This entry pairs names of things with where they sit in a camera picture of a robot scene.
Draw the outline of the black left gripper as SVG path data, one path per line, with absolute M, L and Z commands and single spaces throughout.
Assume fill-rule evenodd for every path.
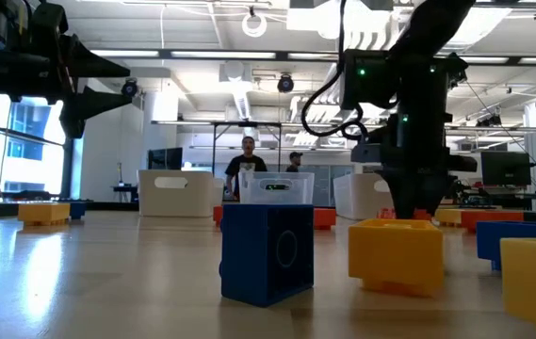
M 76 77 L 128 77 L 130 70 L 95 55 L 77 36 L 67 35 L 63 6 L 41 2 L 28 24 L 29 52 L 42 61 L 34 63 L 26 93 L 63 101 L 59 120 L 67 138 L 81 138 L 88 119 L 132 103 L 132 98 L 123 94 L 93 89 L 77 93 Z

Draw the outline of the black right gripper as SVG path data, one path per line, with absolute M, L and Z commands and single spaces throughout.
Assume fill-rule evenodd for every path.
M 448 174 L 477 170 L 474 158 L 452 154 L 447 147 L 445 124 L 450 121 L 448 113 L 436 118 L 394 114 L 351 150 L 352 162 L 380 165 L 377 173 L 388 184 L 398 219 L 412 219 L 415 208 L 433 216 L 450 190 Z M 416 179 L 423 177 L 415 206 Z

